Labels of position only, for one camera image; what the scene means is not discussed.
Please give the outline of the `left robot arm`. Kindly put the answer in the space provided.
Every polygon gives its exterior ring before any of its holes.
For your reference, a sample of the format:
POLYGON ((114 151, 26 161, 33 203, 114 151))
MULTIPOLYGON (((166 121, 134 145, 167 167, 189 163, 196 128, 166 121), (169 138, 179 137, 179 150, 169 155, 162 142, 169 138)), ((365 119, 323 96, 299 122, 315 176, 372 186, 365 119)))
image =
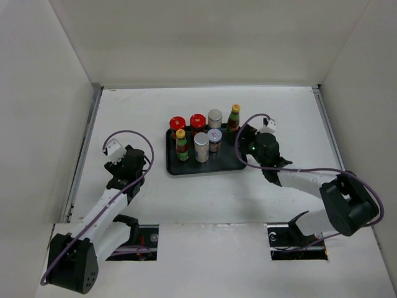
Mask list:
POLYGON ((143 150, 122 147, 112 140, 106 148, 112 175, 97 204, 66 234, 56 234, 48 252, 47 270, 40 284, 52 284, 87 294, 96 282, 99 267, 121 245, 138 243, 138 221, 122 215, 139 193, 149 161, 143 150))

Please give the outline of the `green sauce bottle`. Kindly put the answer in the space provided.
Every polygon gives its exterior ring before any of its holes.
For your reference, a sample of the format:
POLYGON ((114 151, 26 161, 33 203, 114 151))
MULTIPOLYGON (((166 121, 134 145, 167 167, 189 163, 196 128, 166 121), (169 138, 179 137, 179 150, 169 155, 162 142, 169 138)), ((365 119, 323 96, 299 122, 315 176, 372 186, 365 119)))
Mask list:
POLYGON ((176 155, 179 161, 187 161, 189 159, 189 144, 185 136, 185 130, 176 131, 176 155))
POLYGON ((241 106, 239 104, 233 104, 230 115, 228 117, 226 131, 228 133, 238 131, 239 129, 239 113, 241 106))

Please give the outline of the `black plastic tray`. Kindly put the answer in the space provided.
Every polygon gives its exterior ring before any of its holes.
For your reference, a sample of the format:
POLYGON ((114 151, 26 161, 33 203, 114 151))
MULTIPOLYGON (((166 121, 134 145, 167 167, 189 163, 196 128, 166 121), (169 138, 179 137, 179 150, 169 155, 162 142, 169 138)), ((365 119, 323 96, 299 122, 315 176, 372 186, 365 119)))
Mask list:
POLYGON ((186 127, 186 139, 189 146, 189 159, 180 161, 176 153, 176 141, 172 136, 171 129, 166 131, 166 169, 169 174, 187 175, 214 173, 220 171, 236 171, 246 167, 240 162, 234 152, 234 145, 228 140, 226 134, 226 123, 222 123, 221 132, 223 134, 220 150, 218 152, 209 152, 208 161, 199 163, 195 159, 194 139, 191 135, 191 129, 186 127))

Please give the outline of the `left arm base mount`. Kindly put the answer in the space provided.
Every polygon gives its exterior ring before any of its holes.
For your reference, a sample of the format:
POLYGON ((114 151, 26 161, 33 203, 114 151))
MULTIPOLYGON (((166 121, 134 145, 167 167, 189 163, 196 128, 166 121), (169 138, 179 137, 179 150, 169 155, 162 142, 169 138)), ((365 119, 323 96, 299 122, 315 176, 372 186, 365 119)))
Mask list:
POLYGON ((142 225, 138 219, 127 215, 116 216, 114 222, 128 226, 130 237, 107 258, 107 261, 157 260, 159 225, 142 225))

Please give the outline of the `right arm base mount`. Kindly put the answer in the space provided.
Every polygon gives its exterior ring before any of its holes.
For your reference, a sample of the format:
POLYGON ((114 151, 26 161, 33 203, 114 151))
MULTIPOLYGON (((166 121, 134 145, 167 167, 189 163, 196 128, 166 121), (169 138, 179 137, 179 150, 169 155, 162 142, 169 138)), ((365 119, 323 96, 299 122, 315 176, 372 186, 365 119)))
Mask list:
POLYGON ((323 237, 304 235, 296 225, 297 217, 289 222, 271 223, 267 226, 272 261, 328 260, 324 242, 310 243, 323 237))

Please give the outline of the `silver-lid blue jar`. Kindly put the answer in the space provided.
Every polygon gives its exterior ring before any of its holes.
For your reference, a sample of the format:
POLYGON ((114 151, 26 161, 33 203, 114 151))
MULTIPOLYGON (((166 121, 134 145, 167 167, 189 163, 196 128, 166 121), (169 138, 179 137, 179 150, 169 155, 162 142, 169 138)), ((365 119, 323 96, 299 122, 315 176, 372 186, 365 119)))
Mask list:
POLYGON ((223 114, 218 109, 212 109, 208 112, 208 128, 221 129, 223 114))

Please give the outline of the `red-lid sauce jar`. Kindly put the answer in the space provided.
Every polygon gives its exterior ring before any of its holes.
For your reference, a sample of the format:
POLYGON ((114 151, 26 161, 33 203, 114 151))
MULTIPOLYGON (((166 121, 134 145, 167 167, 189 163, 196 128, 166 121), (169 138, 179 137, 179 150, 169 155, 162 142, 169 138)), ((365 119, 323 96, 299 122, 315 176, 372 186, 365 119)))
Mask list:
POLYGON ((204 132, 206 126, 206 117, 202 114, 194 114, 190 117, 190 130, 192 137, 198 133, 204 132))
POLYGON ((181 116, 175 116, 169 121, 170 129, 173 132, 177 132, 179 129, 185 129, 186 122, 181 116))

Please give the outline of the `silver-lid spice jar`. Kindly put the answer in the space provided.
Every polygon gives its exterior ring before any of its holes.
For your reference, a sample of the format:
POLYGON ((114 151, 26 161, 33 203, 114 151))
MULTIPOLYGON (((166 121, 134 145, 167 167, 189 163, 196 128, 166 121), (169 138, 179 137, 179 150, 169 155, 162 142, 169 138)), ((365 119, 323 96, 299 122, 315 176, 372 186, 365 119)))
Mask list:
POLYGON ((195 158, 199 163, 205 163, 209 157, 209 139, 206 133, 199 132, 194 137, 195 158))

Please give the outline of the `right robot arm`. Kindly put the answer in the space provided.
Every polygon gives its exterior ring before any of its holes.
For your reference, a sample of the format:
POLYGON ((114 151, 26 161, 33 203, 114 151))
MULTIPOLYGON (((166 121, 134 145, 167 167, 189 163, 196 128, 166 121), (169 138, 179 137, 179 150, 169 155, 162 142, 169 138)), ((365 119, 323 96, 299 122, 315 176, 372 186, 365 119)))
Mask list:
POLYGON ((378 196, 354 173, 332 168, 292 168, 292 162, 281 157, 272 133, 244 124, 234 149, 237 157, 252 156, 268 182, 305 192, 323 203, 321 210, 304 211, 288 222, 287 236, 294 245, 303 245, 318 232, 335 231, 349 237, 383 217, 378 196))

